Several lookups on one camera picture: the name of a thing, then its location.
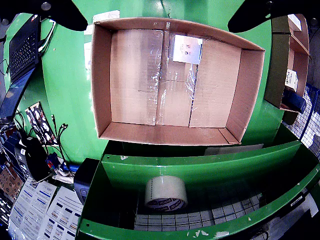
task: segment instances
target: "small box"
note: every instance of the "small box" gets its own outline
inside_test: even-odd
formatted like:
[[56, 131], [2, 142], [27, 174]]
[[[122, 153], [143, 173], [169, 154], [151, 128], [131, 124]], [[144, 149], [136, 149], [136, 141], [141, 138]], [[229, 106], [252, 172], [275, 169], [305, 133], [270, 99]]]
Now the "small box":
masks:
[[286, 71], [286, 77], [285, 77], [284, 85], [288, 90], [291, 90], [291, 91], [296, 93], [297, 92], [297, 87], [298, 87], [297, 72], [288, 69]]
[[294, 14], [288, 15], [289, 27], [294, 31], [302, 31], [301, 22]]
[[192, 36], [174, 36], [173, 61], [200, 64], [203, 40]]

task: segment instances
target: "label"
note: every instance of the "label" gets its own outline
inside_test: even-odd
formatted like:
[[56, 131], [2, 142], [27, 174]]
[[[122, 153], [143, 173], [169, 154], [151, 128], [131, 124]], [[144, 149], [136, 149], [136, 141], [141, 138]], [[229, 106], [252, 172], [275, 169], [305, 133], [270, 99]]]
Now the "label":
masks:
[[290, 90], [293, 90], [294, 92], [297, 91], [298, 76], [295, 71], [287, 69], [284, 85]]
[[201, 38], [175, 35], [173, 44], [173, 61], [199, 64], [202, 56], [203, 40]]
[[300, 196], [297, 200], [295, 200], [293, 203], [290, 204], [290, 206], [292, 207], [293, 205], [295, 205], [297, 202], [299, 202], [302, 199], [302, 196]]

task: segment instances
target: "green panel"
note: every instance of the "green panel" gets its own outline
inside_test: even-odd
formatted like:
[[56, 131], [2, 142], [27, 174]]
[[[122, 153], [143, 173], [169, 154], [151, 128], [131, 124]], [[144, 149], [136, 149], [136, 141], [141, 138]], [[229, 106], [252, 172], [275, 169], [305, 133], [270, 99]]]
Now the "green panel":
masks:
[[[89, 23], [95, 14], [119, 10], [120, 17], [167, 17], [199, 22], [223, 30], [228, 30], [228, 21], [243, 0], [74, 0], [73, 1]], [[20, 14], [7, 31], [4, 56], [8, 59], [9, 42], [15, 32], [28, 19], [29, 14]], [[44, 38], [51, 27], [48, 20], [42, 23]], [[243, 145], [270, 143], [274, 139], [281, 122], [283, 111], [263, 100], [269, 69], [271, 51], [271, 22], [267, 21], [239, 36], [258, 44], [265, 51], [263, 74], [254, 111], [242, 139]], [[97, 138], [95, 129], [90, 72], [85, 70], [83, 32], [68, 30], [57, 26], [51, 44], [42, 58], [43, 78], [48, 107], [47, 117], [55, 115], [58, 125], [66, 123], [68, 129], [63, 133], [61, 142], [73, 162], [81, 163], [85, 158], [99, 159], [107, 140]], [[8, 89], [9, 77], [5, 78]], [[42, 89], [33, 89], [39, 94]], [[34, 104], [29, 99], [21, 101], [20, 109]]]
[[[305, 188], [312, 179], [319, 179], [320, 174], [318, 164], [312, 171], [304, 177], [299, 184], [295, 185], [288, 192], [272, 201], [268, 205], [261, 207], [260, 209], [251, 212], [245, 216], [236, 218], [231, 221], [223, 222], [217, 225], [203, 227], [201, 230], [208, 233], [208, 236], [199, 235], [199, 238], [206, 240], [218, 239], [216, 237], [217, 232], [229, 232], [229, 235], [238, 233], [244, 229], [247, 229], [260, 221], [270, 217], [276, 213], [283, 206], [289, 203], [303, 188]], [[121, 229], [117, 227], [107, 226], [100, 223], [96, 223], [87, 219], [82, 219], [78, 228], [79, 234], [77, 240], [89, 239], [90, 237], [101, 239], [101, 240], [112, 240], [112, 239], [193, 239], [198, 229], [184, 230], [184, 231], [166, 231], [166, 232], [152, 232], [152, 231], [136, 231]]]
[[283, 145], [232, 154], [197, 157], [134, 157], [121, 159], [104, 155], [102, 164], [114, 187], [143, 190], [157, 176], [176, 176], [186, 186], [197, 188], [225, 181], [261, 176], [287, 164], [301, 143]]

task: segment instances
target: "wire mesh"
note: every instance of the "wire mesh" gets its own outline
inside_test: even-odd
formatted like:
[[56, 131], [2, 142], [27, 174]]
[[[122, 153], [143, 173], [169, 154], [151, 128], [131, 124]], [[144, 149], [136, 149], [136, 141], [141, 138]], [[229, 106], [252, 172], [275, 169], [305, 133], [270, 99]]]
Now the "wire mesh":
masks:
[[304, 113], [299, 113], [292, 125], [283, 123], [320, 160], [320, 90], [307, 83], [303, 98]]
[[303, 98], [306, 101], [306, 108], [303, 114], [299, 113], [292, 125], [288, 125], [285, 122], [283, 123], [298, 139], [301, 139], [303, 130], [306, 127], [315, 96], [316, 91], [314, 87], [307, 85], [303, 94]]

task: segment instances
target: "paper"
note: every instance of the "paper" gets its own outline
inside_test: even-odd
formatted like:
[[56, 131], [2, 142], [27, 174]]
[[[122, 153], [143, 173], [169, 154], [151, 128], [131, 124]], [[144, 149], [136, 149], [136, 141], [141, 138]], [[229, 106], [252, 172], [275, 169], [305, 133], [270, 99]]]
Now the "paper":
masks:
[[84, 64], [85, 69], [91, 70], [91, 42], [84, 44]]
[[99, 13], [97, 15], [93, 16], [93, 22], [108, 20], [108, 19], [118, 19], [120, 18], [120, 11], [114, 10], [114, 11], [107, 11], [103, 13]]
[[92, 35], [92, 32], [94, 30], [94, 25], [90, 24], [86, 27], [86, 30], [83, 31], [84, 35]]
[[74, 240], [83, 205], [76, 192], [61, 187], [39, 231], [39, 240]]
[[23, 185], [11, 210], [10, 220], [26, 239], [37, 239], [56, 189], [46, 181], [36, 184], [26, 182]]

